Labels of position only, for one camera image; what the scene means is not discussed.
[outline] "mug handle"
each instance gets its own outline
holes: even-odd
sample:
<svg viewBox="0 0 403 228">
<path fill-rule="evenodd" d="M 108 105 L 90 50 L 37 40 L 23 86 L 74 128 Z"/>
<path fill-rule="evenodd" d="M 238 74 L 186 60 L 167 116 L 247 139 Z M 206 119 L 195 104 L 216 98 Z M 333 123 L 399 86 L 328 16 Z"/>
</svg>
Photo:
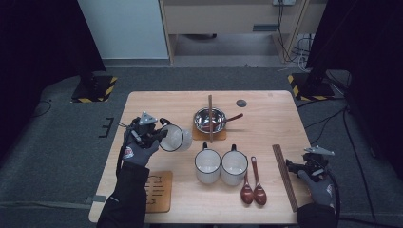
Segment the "mug handle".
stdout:
<svg viewBox="0 0 403 228">
<path fill-rule="evenodd" d="M 160 123 L 162 126 L 171 125 L 172 123 L 166 118 L 160 118 Z"/>
</svg>

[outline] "wooden table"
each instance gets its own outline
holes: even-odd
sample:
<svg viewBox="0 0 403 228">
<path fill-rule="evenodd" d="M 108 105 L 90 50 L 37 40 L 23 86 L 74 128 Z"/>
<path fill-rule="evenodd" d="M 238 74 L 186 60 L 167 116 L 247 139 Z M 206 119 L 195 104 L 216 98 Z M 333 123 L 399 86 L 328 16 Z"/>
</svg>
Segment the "wooden table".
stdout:
<svg viewBox="0 0 403 228">
<path fill-rule="evenodd" d="M 267 193 L 267 204 L 258 206 L 244 204 L 240 199 L 239 186 L 227 186 L 222 180 L 211 185 L 200 183 L 196 178 L 194 159 L 202 150 L 203 141 L 193 141 L 185 152 L 157 151 L 150 159 L 151 172 L 170 170 L 173 173 L 171 207 L 167 213 L 147 214 L 145 223 L 297 223 L 290 201 L 278 170 L 273 144 L 281 146 L 284 159 L 303 163 L 303 149 L 310 147 L 293 97 L 288 91 L 148 91 L 132 92 L 128 96 L 121 122 L 130 122 L 146 111 L 156 118 L 166 118 L 189 130 L 193 126 L 193 115 L 208 106 L 208 95 L 213 96 L 213 106 L 220 108 L 227 117 L 243 113 L 243 117 L 228 123 L 224 141 L 208 140 L 208 147 L 221 156 L 231 145 L 249 158 L 248 177 L 255 186 L 250 157 L 258 160 L 259 180 Z M 246 107 L 236 102 L 244 100 Z M 109 196 L 115 187 L 115 165 L 123 142 L 125 129 L 119 127 L 104 174 L 96 195 Z M 298 206 L 311 202 L 304 182 L 290 174 Z M 102 202 L 93 202 L 89 219 L 96 222 L 102 211 Z"/>
</svg>

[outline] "power strip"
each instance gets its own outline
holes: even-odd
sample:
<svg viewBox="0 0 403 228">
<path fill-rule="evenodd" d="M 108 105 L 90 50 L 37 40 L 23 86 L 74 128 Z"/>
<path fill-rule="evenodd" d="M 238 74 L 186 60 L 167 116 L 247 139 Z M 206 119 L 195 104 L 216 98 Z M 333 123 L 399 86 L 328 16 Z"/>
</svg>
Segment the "power strip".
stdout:
<svg viewBox="0 0 403 228">
<path fill-rule="evenodd" d="M 274 6 L 279 6 L 280 4 L 283 6 L 293 6 L 296 4 L 296 0 L 273 0 Z"/>
</svg>

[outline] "wall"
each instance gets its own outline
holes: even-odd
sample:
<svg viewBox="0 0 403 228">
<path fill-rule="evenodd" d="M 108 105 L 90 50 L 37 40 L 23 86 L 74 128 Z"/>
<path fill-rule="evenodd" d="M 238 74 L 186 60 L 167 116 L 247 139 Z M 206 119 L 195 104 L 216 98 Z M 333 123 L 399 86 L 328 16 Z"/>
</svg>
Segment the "wall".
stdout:
<svg viewBox="0 0 403 228">
<path fill-rule="evenodd" d="M 78 0 L 103 59 L 168 59 L 158 0 Z"/>
</svg>

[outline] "white enamel mug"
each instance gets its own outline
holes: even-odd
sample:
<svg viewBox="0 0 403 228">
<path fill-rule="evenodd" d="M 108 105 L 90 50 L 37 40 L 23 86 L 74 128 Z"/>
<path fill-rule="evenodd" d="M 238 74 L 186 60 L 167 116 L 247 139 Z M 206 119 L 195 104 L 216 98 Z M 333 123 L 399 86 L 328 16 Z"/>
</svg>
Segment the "white enamel mug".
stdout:
<svg viewBox="0 0 403 228">
<path fill-rule="evenodd" d="M 186 151 L 192 145 L 192 133 L 189 130 L 172 124 L 169 120 L 160 118 L 163 125 L 161 131 L 167 130 L 166 137 L 160 142 L 160 147 L 168 152 Z"/>
<path fill-rule="evenodd" d="M 236 186 L 243 181 L 248 169 L 248 159 L 232 144 L 231 151 L 224 154 L 221 160 L 221 179 L 226 184 Z"/>
<path fill-rule="evenodd" d="M 213 183 L 220 177 L 221 157 L 219 153 L 202 145 L 202 151 L 195 158 L 196 177 L 202 183 Z"/>
</svg>

